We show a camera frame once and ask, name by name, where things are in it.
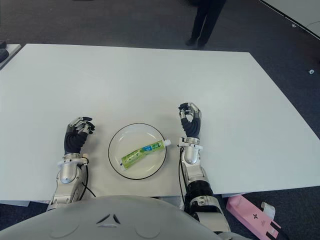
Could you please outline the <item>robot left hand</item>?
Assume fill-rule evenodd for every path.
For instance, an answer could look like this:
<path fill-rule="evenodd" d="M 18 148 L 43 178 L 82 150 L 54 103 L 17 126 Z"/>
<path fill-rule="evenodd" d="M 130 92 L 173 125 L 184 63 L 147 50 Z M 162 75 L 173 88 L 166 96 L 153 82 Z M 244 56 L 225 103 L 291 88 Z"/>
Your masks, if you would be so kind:
<path fill-rule="evenodd" d="M 64 154 L 79 154 L 88 135 L 93 134 L 95 125 L 92 118 L 83 116 L 71 121 L 66 128 L 64 136 Z"/>

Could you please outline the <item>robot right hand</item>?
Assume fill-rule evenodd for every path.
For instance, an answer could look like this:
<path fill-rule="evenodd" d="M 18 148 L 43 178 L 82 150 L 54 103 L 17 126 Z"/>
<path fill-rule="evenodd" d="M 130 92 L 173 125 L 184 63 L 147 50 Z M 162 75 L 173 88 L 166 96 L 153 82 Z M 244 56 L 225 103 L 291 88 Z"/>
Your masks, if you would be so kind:
<path fill-rule="evenodd" d="M 192 102 L 182 103 L 179 107 L 182 128 L 188 138 L 200 138 L 201 110 Z"/>

